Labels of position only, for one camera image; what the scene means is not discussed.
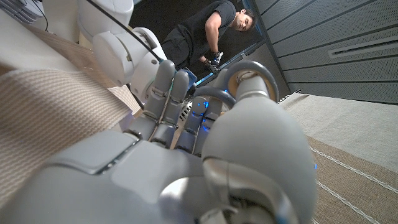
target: beige fabric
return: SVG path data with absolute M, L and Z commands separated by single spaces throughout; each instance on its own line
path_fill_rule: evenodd
M 132 96 L 130 90 L 127 88 L 127 86 L 122 86 L 122 87 L 112 87 L 108 88 L 108 90 L 113 93 L 115 96 L 117 96 L 123 103 L 125 103 L 130 110 L 132 111 L 133 114 L 136 114 L 141 107 L 138 105 L 136 99 Z
M 51 155 L 131 114 L 83 72 L 17 70 L 0 86 L 0 206 Z
M 344 204 L 338 197 L 318 185 L 319 195 L 314 216 L 318 223 L 398 223 L 397 173 L 314 138 L 308 137 L 308 141 L 313 149 L 324 154 L 321 156 L 320 153 L 313 153 L 319 183 L 345 199 L 346 203 L 358 208 L 355 210 Z M 331 158 L 354 168 L 357 172 L 347 169 Z
M 0 10 L 0 75 L 16 69 L 78 69 L 24 26 Z
M 398 106 L 298 93 L 280 105 L 307 136 L 398 172 Z

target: black glove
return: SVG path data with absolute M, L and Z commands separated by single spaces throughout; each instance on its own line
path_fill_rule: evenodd
M 211 68 L 215 66 L 208 59 L 206 59 L 205 62 L 203 62 L 203 63 L 205 64 L 205 68 L 208 69 L 209 71 L 211 71 Z

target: textured fabric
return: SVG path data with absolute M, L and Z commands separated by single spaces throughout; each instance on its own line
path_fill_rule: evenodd
M 0 86 L 0 206 L 51 155 L 131 113 L 83 72 L 17 70 Z
M 398 223 L 397 173 L 314 138 L 308 141 L 319 183 L 316 222 Z
M 398 172 L 398 106 L 298 93 L 280 105 L 307 136 Z
M 108 90 L 126 104 L 132 111 L 132 114 L 136 114 L 141 109 L 126 85 L 108 88 Z

